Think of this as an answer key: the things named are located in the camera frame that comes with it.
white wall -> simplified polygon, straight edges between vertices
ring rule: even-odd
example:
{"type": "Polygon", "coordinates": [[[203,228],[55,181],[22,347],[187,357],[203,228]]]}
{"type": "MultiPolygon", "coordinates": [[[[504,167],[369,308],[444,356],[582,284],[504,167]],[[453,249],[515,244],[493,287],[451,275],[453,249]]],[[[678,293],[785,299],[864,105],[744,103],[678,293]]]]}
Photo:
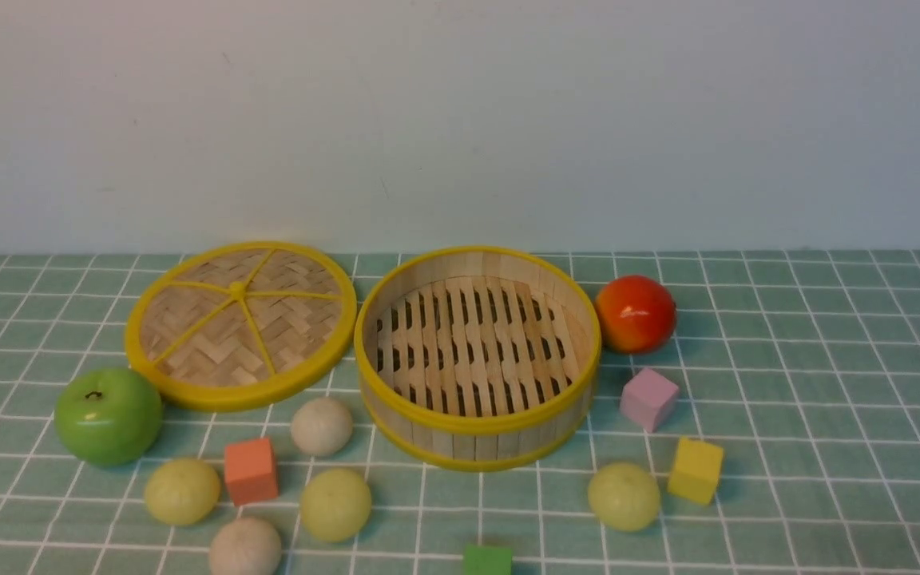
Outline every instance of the white wall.
{"type": "Polygon", "coordinates": [[[0,251],[920,247],[920,0],[0,0],[0,251]]]}

red tomato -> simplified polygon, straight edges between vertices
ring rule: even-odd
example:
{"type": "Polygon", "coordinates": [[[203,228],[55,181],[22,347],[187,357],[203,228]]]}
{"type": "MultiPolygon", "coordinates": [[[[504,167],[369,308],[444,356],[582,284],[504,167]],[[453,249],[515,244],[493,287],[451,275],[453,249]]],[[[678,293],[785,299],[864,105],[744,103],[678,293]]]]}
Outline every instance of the red tomato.
{"type": "Polygon", "coordinates": [[[649,353],[676,330],[676,302],[667,288],[645,276],[610,281],[595,298],[606,347],[617,353],[649,353]]]}

pink wooden block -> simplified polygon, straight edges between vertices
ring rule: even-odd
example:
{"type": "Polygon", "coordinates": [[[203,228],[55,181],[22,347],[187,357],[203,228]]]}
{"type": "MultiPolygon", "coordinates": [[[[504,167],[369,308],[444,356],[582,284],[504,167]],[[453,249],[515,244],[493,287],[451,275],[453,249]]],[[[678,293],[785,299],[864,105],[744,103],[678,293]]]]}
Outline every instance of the pink wooden block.
{"type": "Polygon", "coordinates": [[[624,386],[620,412],[651,433],[676,407],[680,388],[652,369],[642,369],[624,386]]]}

green wooden block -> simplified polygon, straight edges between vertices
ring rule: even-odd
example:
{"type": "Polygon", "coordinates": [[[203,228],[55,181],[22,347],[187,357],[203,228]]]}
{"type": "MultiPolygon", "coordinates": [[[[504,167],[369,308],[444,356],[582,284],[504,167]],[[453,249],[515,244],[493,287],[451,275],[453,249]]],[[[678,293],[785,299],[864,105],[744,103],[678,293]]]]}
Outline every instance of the green wooden block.
{"type": "Polygon", "coordinates": [[[511,575],[514,552],[506,547],[468,545],[463,552],[464,575],[511,575]]]}

yellow wooden block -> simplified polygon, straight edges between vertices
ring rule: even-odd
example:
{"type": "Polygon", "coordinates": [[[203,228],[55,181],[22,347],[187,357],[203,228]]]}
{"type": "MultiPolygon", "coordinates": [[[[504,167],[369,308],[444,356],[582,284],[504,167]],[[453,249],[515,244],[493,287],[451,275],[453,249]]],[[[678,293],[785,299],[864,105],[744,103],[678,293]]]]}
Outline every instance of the yellow wooden block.
{"type": "Polygon", "coordinates": [[[722,447],[682,437],[676,444],[667,489],[678,498],[707,506],[716,495],[722,467],[722,447]]]}

